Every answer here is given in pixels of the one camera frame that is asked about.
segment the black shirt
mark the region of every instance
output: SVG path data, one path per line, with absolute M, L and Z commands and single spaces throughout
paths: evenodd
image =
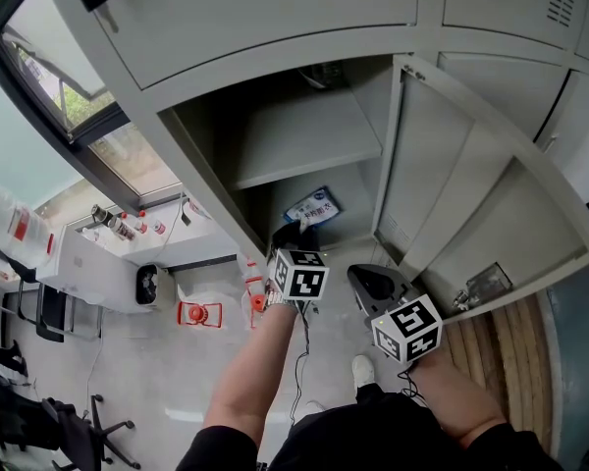
M 228 427 L 200 431 L 178 471 L 253 471 L 257 447 Z M 327 469 L 560 470 L 534 433 L 496 426 L 461 450 L 432 412 L 401 395 L 308 415 L 291 430 L 272 471 Z

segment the blue and white package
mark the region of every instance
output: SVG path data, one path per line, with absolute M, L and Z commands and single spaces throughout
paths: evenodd
M 287 222 L 301 220 L 301 227 L 321 225 L 341 212 L 327 186 L 321 186 L 284 213 Z

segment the black sleeve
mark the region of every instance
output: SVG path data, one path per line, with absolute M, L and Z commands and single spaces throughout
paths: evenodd
M 257 446 L 242 431 L 225 426 L 202 429 L 177 471 L 254 471 Z
M 467 449 L 471 469 L 562 471 L 539 445 L 534 433 L 517 433 L 510 424 L 495 426 Z

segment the open locker door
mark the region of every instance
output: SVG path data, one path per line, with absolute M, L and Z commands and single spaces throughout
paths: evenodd
M 395 64 L 411 77 L 376 236 L 441 314 L 493 310 L 589 264 L 589 211 L 531 138 L 434 65 Z

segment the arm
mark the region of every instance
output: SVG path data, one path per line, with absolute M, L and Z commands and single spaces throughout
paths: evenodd
M 443 430 L 462 448 L 507 422 L 491 395 L 462 375 L 441 350 L 423 356 L 411 376 Z
M 203 428 L 227 426 L 249 435 L 259 447 L 264 422 L 282 380 L 296 309 L 272 305 L 227 367 L 207 410 Z

